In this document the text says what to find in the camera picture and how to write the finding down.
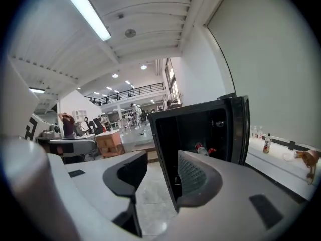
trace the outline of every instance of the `ceiling light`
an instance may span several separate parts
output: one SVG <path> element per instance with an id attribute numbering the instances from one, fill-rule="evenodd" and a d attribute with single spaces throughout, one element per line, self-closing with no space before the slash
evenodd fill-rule
<path id="1" fill-rule="evenodd" d="M 89 0 L 70 0 L 102 41 L 110 39 L 110 33 L 99 18 Z"/>
<path id="2" fill-rule="evenodd" d="M 33 93 L 38 93 L 38 94 L 44 94 L 45 90 L 44 89 L 39 89 L 39 88 L 31 88 L 29 87 L 29 90 Z"/>

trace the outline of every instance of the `mini fridge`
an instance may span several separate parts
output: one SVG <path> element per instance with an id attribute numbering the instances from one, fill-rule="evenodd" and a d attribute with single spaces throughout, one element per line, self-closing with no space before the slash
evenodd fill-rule
<path id="1" fill-rule="evenodd" d="M 217 101 L 152 113 L 148 116 L 159 162 L 174 205 L 182 196 L 178 150 L 197 153 L 200 142 L 216 159 L 244 165 L 249 144 L 247 96 L 229 94 Z"/>

